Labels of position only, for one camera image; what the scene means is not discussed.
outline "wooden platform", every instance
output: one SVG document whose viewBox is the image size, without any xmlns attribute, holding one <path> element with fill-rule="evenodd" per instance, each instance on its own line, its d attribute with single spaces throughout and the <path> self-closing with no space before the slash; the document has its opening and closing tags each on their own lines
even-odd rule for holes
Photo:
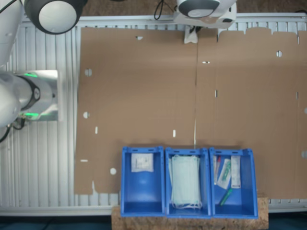
<svg viewBox="0 0 307 230">
<path fill-rule="evenodd" d="M 268 199 L 258 198 L 258 219 L 177 219 L 166 217 L 120 217 L 112 209 L 112 230 L 264 230 L 269 228 Z"/>
</svg>

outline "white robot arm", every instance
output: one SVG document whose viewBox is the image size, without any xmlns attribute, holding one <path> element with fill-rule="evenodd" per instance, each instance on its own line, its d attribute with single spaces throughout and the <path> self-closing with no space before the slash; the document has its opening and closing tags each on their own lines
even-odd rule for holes
<svg viewBox="0 0 307 230">
<path fill-rule="evenodd" d="M 177 0 L 174 21 L 185 24 L 185 43 L 197 43 L 201 27 L 227 29 L 236 20 L 236 0 Z"/>
<path fill-rule="evenodd" d="M 11 54 L 23 8 L 32 23 L 47 34 L 59 35 L 78 22 L 87 0 L 0 0 L 0 68 Z M 21 111 L 41 113 L 54 101 L 49 83 L 39 77 L 0 72 L 0 128 Z"/>
</svg>

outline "green syringe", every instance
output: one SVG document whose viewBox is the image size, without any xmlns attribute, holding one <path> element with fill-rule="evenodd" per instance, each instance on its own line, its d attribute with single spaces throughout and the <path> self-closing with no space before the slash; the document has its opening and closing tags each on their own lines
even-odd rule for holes
<svg viewBox="0 0 307 230">
<path fill-rule="evenodd" d="M 224 195 L 223 199 L 220 202 L 220 206 L 222 206 L 223 204 L 225 204 L 226 200 L 229 198 L 229 196 L 232 193 L 232 188 L 230 188 L 227 193 Z"/>
</svg>

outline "face mask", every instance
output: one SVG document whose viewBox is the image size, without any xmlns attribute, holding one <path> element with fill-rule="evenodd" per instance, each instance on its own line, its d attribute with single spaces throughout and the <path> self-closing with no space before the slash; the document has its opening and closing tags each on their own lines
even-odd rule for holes
<svg viewBox="0 0 307 230">
<path fill-rule="evenodd" d="M 201 208 L 199 166 L 200 160 L 196 156 L 175 155 L 169 161 L 173 207 Z"/>
</svg>

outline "white ribbed surface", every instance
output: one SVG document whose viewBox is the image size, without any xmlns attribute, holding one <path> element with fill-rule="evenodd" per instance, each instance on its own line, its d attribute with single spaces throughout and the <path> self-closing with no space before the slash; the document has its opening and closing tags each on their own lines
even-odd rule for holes
<svg viewBox="0 0 307 230">
<path fill-rule="evenodd" d="M 239 14 L 229 30 L 261 26 L 272 31 L 306 30 L 303 14 Z M 81 27 L 184 30 L 169 17 L 84 17 L 71 31 L 48 35 L 24 19 L 7 71 L 57 69 L 60 121 L 32 122 L 0 145 L 0 215 L 110 215 L 117 194 L 74 195 L 74 140 Z M 307 211 L 307 200 L 271 200 L 270 212 Z"/>
</svg>

